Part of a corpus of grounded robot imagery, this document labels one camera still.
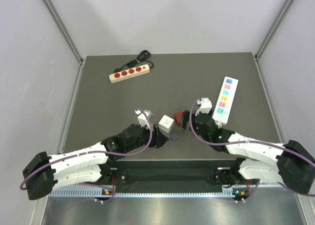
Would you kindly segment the black plug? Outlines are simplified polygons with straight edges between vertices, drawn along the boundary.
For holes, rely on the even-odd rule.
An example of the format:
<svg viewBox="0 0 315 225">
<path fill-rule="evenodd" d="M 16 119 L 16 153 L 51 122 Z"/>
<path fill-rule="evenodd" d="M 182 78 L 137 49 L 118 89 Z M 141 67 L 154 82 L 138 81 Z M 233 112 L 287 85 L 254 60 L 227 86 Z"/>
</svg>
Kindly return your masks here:
<svg viewBox="0 0 315 225">
<path fill-rule="evenodd" d="M 179 138 L 179 136 L 178 136 L 178 134 L 176 134 L 176 133 L 174 133 L 174 134 L 172 134 L 172 135 L 170 136 L 170 139 L 171 139 L 172 141 L 176 141 L 178 138 Z"/>
</svg>

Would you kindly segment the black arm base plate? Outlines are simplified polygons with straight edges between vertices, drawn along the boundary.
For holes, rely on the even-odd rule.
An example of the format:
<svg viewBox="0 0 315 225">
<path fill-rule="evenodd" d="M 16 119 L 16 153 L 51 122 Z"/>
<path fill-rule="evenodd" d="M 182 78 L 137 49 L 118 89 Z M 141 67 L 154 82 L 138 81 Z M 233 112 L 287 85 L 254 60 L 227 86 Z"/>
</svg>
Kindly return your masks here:
<svg viewBox="0 0 315 225">
<path fill-rule="evenodd" d="M 135 182 L 204 182 L 211 186 L 244 185 L 236 160 L 137 160 L 109 161 L 101 164 L 102 182 L 116 185 Z"/>
</svg>

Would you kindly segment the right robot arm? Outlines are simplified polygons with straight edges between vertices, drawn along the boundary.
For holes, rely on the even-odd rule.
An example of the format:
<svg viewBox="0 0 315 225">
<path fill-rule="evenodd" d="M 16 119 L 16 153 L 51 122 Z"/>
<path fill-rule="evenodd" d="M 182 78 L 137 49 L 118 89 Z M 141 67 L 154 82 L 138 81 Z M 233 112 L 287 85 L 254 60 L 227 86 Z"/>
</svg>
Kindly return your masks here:
<svg viewBox="0 0 315 225">
<path fill-rule="evenodd" d="M 299 142 L 276 144 L 248 138 L 220 128 L 210 113 L 184 110 L 176 120 L 182 129 L 190 127 L 197 139 L 215 151 L 238 155 L 222 182 L 275 181 L 296 193 L 310 192 L 315 181 L 315 159 Z"/>
</svg>

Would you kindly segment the white power strip coloured sockets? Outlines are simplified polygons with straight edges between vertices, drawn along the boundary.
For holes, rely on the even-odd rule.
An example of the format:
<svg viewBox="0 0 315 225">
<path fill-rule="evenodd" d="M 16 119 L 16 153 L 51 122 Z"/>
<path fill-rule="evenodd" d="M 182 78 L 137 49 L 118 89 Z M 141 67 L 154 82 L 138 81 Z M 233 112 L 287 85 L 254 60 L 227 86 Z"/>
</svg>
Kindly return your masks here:
<svg viewBox="0 0 315 225">
<path fill-rule="evenodd" d="M 219 97 L 212 115 L 215 122 L 220 123 L 222 126 L 225 126 L 228 122 L 237 86 L 238 79 L 227 76 L 224 77 Z"/>
</svg>

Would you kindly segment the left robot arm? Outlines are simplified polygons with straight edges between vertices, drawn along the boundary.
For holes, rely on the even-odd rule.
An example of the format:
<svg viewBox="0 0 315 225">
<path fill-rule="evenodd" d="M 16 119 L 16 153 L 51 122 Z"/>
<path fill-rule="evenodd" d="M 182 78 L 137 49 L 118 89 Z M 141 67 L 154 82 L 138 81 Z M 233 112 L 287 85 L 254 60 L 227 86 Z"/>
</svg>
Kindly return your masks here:
<svg viewBox="0 0 315 225">
<path fill-rule="evenodd" d="M 167 141 L 156 125 L 131 124 L 121 133 L 81 150 L 59 155 L 41 152 L 24 168 L 20 189 L 27 191 L 29 200 L 37 200 L 70 185 L 105 185 L 113 180 L 114 161 L 147 148 L 158 149 Z"/>
</svg>

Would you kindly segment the beige power strip red sockets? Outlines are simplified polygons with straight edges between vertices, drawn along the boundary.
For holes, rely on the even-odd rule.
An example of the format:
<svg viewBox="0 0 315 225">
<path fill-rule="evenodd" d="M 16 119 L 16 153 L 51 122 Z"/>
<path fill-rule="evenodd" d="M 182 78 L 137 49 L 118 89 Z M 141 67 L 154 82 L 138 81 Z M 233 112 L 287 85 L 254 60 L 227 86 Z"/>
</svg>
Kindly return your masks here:
<svg viewBox="0 0 315 225">
<path fill-rule="evenodd" d="M 147 74 L 150 72 L 150 67 L 148 64 L 143 64 L 137 67 L 132 67 L 128 70 L 119 71 L 109 75 L 109 80 L 111 83 L 117 83 L 124 81 L 136 76 Z"/>
</svg>

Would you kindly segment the red patterned plug adapter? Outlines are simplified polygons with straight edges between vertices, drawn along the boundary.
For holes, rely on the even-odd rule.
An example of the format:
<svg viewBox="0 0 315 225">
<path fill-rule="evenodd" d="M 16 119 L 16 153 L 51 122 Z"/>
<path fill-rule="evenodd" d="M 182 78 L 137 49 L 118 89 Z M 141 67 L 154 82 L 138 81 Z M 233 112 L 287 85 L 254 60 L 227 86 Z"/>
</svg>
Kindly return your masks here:
<svg viewBox="0 0 315 225">
<path fill-rule="evenodd" d="M 177 126 L 181 127 L 184 110 L 178 111 L 174 114 L 174 121 Z"/>
</svg>

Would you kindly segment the white cube socket adapter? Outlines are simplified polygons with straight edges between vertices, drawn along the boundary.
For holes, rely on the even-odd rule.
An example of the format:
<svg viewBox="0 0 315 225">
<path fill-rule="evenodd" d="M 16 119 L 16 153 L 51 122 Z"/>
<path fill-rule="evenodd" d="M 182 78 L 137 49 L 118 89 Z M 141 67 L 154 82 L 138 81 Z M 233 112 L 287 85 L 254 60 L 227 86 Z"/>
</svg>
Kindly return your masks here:
<svg viewBox="0 0 315 225">
<path fill-rule="evenodd" d="M 171 117 L 167 116 L 167 115 L 163 115 L 163 117 L 161 118 L 161 120 L 158 123 L 158 127 L 160 130 L 166 132 L 166 133 L 170 133 L 172 128 L 174 127 L 175 124 L 175 120 L 172 119 Z"/>
</svg>

